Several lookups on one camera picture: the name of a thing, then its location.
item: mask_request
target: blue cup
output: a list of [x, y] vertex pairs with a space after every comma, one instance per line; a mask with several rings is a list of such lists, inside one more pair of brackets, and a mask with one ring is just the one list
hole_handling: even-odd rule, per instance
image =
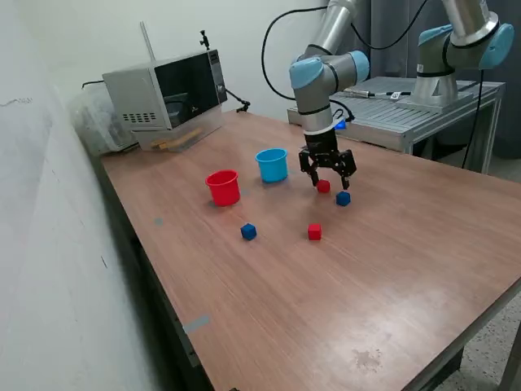
[[266, 149], [257, 153], [260, 176], [267, 183], [280, 182], [287, 177], [287, 151], [281, 148]]

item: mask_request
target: floor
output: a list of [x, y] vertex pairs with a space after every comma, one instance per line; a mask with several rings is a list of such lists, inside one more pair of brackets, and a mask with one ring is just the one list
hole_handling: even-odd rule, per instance
[[[461, 164], [463, 152], [447, 156], [444, 163]], [[489, 174], [521, 182], [521, 160], [494, 157]], [[493, 391], [505, 370], [510, 348], [521, 320], [521, 293], [469, 342], [463, 354], [462, 367], [436, 391]]]

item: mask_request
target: robotic arm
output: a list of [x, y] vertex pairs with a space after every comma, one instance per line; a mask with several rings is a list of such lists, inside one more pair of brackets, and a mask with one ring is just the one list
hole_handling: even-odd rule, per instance
[[[306, 147], [300, 169], [316, 186], [317, 168], [336, 171], [344, 189], [357, 170], [351, 151], [339, 152], [330, 96], [364, 81], [369, 60], [360, 51], [335, 55], [364, 0], [330, 0], [322, 27], [290, 68], [291, 87], [304, 128]], [[458, 99], [456, 68], [490, 69], [510, 51], [514, 28], [499, 23], [486, 0], [442, 0], [451, 25], [423, 32], [419, 38], [418, 80], [411, 99], [450, 104]]]
[[318, 183], [318, 167], [336, 171], [344, 189], [357, 170], [351, 151], [338, 150], [330, 96], [369, 75], [369, 60], [364, 53], [334, 55], [356, 16], [359, 1], [331, 0], [322, 28], [290, 68], [291, 87], [306, 139], [306, 148], [299, 154], [300, 169], [311, 177], [314, 186]]

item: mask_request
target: gray tape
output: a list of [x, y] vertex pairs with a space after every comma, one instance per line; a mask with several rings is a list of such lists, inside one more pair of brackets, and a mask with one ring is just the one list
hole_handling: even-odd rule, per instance
[[203, 315], [200, 318], [196, 319], [194, 322], [190, 322], [188, 324], [185, 324], [182, 329], [185, 331], [186, 334], [190, 332], [194, 332], [199, 327], [204, 326], [205, 324], [210, 323], [210, 317], [208, 315]]

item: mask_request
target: red cup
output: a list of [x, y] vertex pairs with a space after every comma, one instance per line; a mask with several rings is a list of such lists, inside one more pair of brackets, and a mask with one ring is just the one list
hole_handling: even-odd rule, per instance
[[241, 198], [239, 191], [239, 174], [232, 169], [223, 169], [206, 178], [206, 184], [210, 187], [213, 203], [217, 206], [229, 206], [235, 204]]

